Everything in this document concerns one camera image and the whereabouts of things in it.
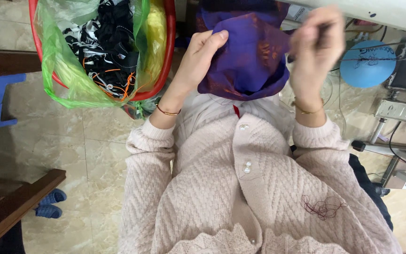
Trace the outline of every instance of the tile floor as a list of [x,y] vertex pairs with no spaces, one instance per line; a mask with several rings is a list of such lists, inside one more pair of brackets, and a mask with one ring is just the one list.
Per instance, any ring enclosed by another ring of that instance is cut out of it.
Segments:
[[[388,29],[385,41],[404,36],[400,33]],[[27,0],[0,0],[0,49],[35,50]],[[59,94],[67,92],[59,85],[56,89]],[[345,138],[367,140],[377,124],[372,116],[374,98],[385,97],[386,90],[350,87],[334,71],[327,77],[322,96],[328,115]],[[281,100],[290,104],[292,98],[289,86],[285,87]],[[67,179],[59,186],[68,195],[58,204],[64,211],[62,217],[46,219],[31,211],[23,218],[27,253],[116,253],[124,159],[129,156],[124,142],[143,121],[131,120],[119,108],[66,109],[43,91],[41,73],[30,73],[25,82],[9,85],[4,103],[8,115],[19,122],[0,128],[0,178],[33,182],[49,168],[67,170]],[[389,134],[393,126],[390,121],[383,133]],[[406,143],[405,124],[395,141]],[[390,161],[370,152],[353,153],[368,172],[381,173]],[[392,190],[384,200],[406,251],[406,190]]]

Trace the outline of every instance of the bracelet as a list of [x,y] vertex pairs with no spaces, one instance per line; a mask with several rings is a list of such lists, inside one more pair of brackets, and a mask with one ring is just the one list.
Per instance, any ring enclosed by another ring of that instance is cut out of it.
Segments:
[[167,116],[176,116],[181,112],[181,109],[177,113],[168,113],[168,112],[162,111],[162,109],[159,107],[160,100],[161,100],[161,97],[157,97],[156,100],[154,101],[154,104],[156,105],[157,109],[159,109],[159,111],[166,114]]
[[[320,99],[322,100],[322,108],[324,108],[324,99],[322,99],[322,98],[320,98]],[[296,107],[296,108],[298,108],[298,109],[301,111],[302,114],[314,114],[314,113],[317,113],[317,112],[320,111],[320,109],[319,109],[318,111],[316,111],[316,112],[304,111],[301,107],[299,107],[299,106],[296,104],[296,101],[293,101],[290,105],[291,105],[291,107]]]

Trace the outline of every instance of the fabric scraps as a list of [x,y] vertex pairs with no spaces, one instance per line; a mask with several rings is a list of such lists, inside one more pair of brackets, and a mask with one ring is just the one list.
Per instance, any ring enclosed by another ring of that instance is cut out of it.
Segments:
[[[235,4],[226,4],[232,0],[217,3],[204,0],[199,6],[198,32],[228,30],[230,33],[227,43],[216,52],[206,77],[198,86],[201,94],[254,100],[277,94],[289,79],[284,55],[289,51],[289,35],[280,31],[289,4],[273,0],[244,1],[247,2],[244,4],[251,4],[252,11],[239,11],[234,9]],[[211,12],[202,7],[209,5]]]
[[88,76],[107,95],[123,101],[134,90],[138,52],[134,52],[129,0],[101,0],[98,16],[63,31]]

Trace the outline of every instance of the woman's right hand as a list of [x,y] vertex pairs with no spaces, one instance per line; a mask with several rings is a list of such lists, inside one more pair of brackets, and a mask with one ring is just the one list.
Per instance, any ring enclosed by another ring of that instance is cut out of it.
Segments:
[[[336,61],[345,50],[344,19],[335,6],[311,11],[303,25],[290,40],[289,54],[295,58],[290,75],[290,85],[296,104],[304,111],[315,112],[322,108],[320,89]],[[319,26],[329,25],[316,47]]]

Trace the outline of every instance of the metal pole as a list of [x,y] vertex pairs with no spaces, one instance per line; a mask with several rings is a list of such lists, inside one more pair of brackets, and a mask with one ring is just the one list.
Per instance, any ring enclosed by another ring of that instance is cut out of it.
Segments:
[[385,118],[380,118],[379,120],[379,125],[377,126],[377,129],[375,129],[374,134],[371,137],[371,140],[369,141],[369,144],[373,145],[375,144],[375,141],[377,141],[377,137],[379,136],[380,132],[383,129],[383,125],[385,125]]

